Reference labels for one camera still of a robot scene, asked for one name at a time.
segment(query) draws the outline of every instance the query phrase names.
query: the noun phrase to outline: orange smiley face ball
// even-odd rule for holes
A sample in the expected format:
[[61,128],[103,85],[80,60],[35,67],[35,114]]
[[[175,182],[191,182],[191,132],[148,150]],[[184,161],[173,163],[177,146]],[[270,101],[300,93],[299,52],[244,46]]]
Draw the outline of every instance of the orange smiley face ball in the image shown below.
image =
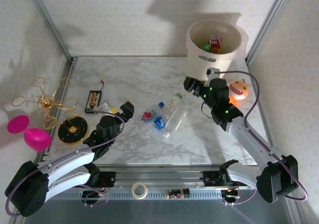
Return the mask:
[[248,85],[244,80],[232,81],[229,83],[229,102],[237,106],[237,101],[248,96]]

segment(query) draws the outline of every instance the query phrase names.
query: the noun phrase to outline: marble surface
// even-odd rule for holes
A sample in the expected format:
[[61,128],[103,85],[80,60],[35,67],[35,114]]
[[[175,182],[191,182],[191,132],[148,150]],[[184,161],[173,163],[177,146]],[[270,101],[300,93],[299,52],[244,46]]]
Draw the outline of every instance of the marble surface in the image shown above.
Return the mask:
[[[244,59],[233,61],[229,70],[246,71]],[[79,57],[66,97],[78,97],[76,111],[87,120],[91,132],[101,115],[85,114],[84,107],[89,91],[101,88],[101,78],[105,82],[101,101],[108,101],[117,109],[130,101],[135,106],[135,114],[139,114],[152,104],[166,102],[178,91],[184,92],[185,71],[186,58],[183,57]],[[238,106],[245,114],[255,100],[250,79],[241,74],[226,74],[224,78],[228,82],[244,78],[248,83],[250,93],[246,99],[239,101]],[[95,163],[221,164],[237,159],[244,164],[256,164],[235,138],[201,113],[201,98],[187,93],[184,101],[188,112],[172,137],[162,141],[149,140],[131,119],[123,135]],[[204,107],[204,112],[209,114],[209,108]],[[59,121],[66,118],[62,114]],[[266,138],[258,108],[251,113],[248,121]],[[56,132],[50,154],[56,157],[72,148],[63,144]]]

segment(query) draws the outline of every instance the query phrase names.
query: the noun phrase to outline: bottle cap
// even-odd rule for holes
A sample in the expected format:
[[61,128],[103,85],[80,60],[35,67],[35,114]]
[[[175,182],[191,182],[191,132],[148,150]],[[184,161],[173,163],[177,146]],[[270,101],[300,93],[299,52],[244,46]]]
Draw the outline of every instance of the bottle cap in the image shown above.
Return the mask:
[[175,95],[176,95],[177,97],[179,97],[180,99],[183,98],[183,96],[184,96],[184,94],[182,94],[182,93],[180,93],[180,92],[176,93]]
[[164,133],[163,133],[163,136],[164,136],[165,138],[169,138],[169,133],[168,133],[168,132],[164,132]]

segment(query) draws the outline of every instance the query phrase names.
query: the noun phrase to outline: gold wire ornament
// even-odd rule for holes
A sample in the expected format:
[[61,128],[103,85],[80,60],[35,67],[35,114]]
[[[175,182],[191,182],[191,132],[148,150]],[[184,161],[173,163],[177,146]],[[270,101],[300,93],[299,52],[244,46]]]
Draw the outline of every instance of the gold wire ornament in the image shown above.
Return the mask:
[[[13,100],[11,101],[11,105],[14,107],[18,107],[28,102],[36,103],[37,109],[31,112],[29,116],[37,111],[41,111],[41,114],[46,114],[45,118],[42,121],[43,128],[45,129],[53,129],[58,125],[58,119],[50,114],[50,110],[53,107],[56,107],[59,110],[64,110],[65,115],[71,116],[66,121],[69,121],[80,115],[80,113],[73,112],[73,110],[75,109],[75,107],[77,106],[79,102],[76,97],[68,97],[64,101],[55,101],[55,98],[54,98],[58,89],[66,88],[71,84],[72,81],[70,78],[62,78],[58,83],[58,87],[56,88],[53,95],[51,96],[46,95],[43,91],[42,86],[44,86],[45,82],[46,82],[46,79],[43,77],[38,77],[33,81],[33,86],[38,87],[41,90],[41,95],[37,96],[38,101],[30,101],[30,100],[27,100],[24,96],[17,96],[13,98]],[[69,106],[67,103],[72,100],[75,101],[75,104],[72,106]]]

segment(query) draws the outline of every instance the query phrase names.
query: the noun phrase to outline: masking tape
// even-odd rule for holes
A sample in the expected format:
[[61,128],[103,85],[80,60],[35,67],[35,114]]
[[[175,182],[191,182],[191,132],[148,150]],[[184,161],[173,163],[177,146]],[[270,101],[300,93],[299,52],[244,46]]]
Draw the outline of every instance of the masking tape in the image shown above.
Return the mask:
[[[140,194],[140,195],[136,194],[135,189],[137,187],[142,187],[143,188],[144,191],[143,191],[142,194]],[[148,188],[147,188],[147,186],[144,183],[140,183],[140,182],[134,183],[134,185],[132,186],[132,195],[133,195],[133,197],[135,197],[136,199],[140,200],[140,199],[145,198],[147,194],[148,194]]]

